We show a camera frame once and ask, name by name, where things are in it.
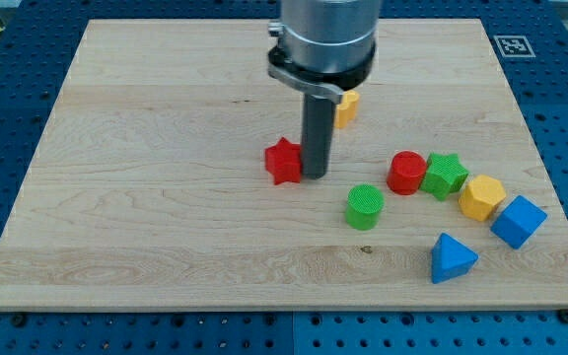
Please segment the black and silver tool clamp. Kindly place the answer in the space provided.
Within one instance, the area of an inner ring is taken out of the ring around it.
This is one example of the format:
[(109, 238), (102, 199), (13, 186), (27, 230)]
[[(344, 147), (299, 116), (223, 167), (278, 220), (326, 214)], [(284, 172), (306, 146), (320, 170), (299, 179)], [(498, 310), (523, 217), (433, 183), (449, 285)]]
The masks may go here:
[(268, 75), (304, 94), (341, 103), (346, 91), (369, 76), (377, 24), (270, 22), (276, 44), (267, 54)]

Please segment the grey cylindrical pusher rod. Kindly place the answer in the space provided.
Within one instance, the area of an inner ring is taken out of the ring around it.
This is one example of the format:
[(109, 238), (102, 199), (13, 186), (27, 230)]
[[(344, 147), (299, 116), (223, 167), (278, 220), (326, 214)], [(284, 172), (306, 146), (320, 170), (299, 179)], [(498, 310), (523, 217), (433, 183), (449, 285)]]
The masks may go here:
[(305, 178), (322, 178), (328, 168), (336, 105), (330, 100), (304, 94), (301, 162)]

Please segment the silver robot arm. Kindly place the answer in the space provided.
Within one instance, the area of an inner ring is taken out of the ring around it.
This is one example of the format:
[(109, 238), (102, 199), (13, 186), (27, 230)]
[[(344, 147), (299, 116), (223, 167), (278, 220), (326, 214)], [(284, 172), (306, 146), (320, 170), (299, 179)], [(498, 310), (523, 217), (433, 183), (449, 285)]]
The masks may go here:
[(336, 107), (369, 76), (380, 0), (283, 0), (268, 24), (276, 39), (268, 75), (303, 94), (301, 164), (306, 178), (329, 165)]

